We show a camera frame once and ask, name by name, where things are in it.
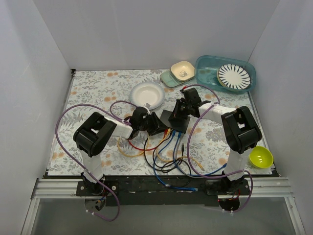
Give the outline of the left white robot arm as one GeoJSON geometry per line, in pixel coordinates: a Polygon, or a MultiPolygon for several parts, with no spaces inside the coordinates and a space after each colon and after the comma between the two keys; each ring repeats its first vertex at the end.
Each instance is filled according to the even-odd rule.
{"type": "Polygon", "coordinates": [[[146,131],[153,136],[164,132],[168,127],[155,112],[149,113],[144,107],[137,107],[126,121],[106,118],[94,112],[74,133],[73,140],[81,151],[83,165],[81,174],[85,188],[94,196],[100,195],[104,184],[100,154],[111,137],[127,140],[135,138],[139,132],[146,131]]]}

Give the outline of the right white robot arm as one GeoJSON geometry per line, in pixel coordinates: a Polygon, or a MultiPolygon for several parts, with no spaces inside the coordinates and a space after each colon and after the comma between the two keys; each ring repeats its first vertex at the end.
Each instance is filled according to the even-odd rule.
{"type": "Polygon", "coordinates": [[[262,138],[259,126],[247,106],[235,109],[225,107],[219,101],[202,101],[197,90],[191,86],[183,87],[180,92],[183,98],[177,100],[169,121],[182,121],[194,116],[196,123],[207,119],[220,124],[230,148],[227,164],[220,176],[197,175],[213,180],[218,191],[234,194],[243,184],[248,156],[262,138]]]}

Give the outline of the black network switch box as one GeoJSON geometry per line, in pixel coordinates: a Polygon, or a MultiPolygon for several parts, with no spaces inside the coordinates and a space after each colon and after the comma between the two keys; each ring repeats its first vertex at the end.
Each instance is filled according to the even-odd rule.
{"type": "Polygon", "coordinates": [[[174,119],[174,120],[169,120],[170,115],[172,112],[168,110],[163,110],[162,114],[160,116],[160,120],[168,127],[171,128],[172,130],[175,130],[176,132],[181,132],[186,134],[186,131],[188,129],[188,125],[190,122],[190,117],[187,119],[174,119]]]}

